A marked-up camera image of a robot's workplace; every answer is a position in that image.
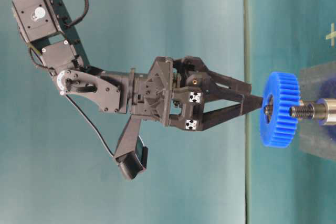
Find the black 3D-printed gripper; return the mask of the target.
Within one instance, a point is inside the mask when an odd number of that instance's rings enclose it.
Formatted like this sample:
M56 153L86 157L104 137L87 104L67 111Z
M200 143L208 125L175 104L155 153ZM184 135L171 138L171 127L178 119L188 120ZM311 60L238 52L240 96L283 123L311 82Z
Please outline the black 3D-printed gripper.
M246 95L239 104L205 112L211 83ZM147 76L134 78L131 96L131 129L150 120L185 131L204 131L260 109L262 97L251 94L251 84L207 68L198 57L173 60L157 57Z

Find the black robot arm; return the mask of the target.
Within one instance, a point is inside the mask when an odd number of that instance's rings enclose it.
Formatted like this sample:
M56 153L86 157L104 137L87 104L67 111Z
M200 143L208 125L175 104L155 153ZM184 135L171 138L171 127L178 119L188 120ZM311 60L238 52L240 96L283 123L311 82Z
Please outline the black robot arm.
M144 120L204 131L259 109L251 85L209 70L198 57L157 57L148 73L105 71L89 64L62 0L13 0L18 32L33 64L48 72L61 95L80 95L102 112L130 113L127 133Z

